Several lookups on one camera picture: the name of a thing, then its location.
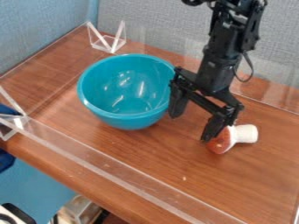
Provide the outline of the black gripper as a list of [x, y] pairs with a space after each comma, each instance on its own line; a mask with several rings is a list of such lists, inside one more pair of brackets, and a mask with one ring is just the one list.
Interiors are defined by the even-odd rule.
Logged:
[[200, 136], [200, 140], [205, 143], [235, 123], [244, 108], [229, 92], [240, 60], [239, 53], [216, 55], [207, 52], [196, 73], [180, 66], [173, 69], [168, 114], [171, 118], [177, 118], [185, 110], [188, 101], [193, 101], [211, 113]]

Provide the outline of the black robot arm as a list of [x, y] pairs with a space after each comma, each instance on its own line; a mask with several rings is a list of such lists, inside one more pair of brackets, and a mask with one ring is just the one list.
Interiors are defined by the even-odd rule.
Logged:
[[173, 69], [169, 82], [171, 96], [168, 114], [179, 117], [188, 102], [211, 113], [200, 140], [208, 142], [225, 127], [235, 124], [241, 102], [229, 92], [231, 82], [237, 78], [239, 63], [248, 59], [248, 51], [259, 41], [259, 23], [267, 0], [181, 0], [189, 6], [207, 4], [212, 10], [209, 41], [203, 48], [197, 72], [181, 67]]

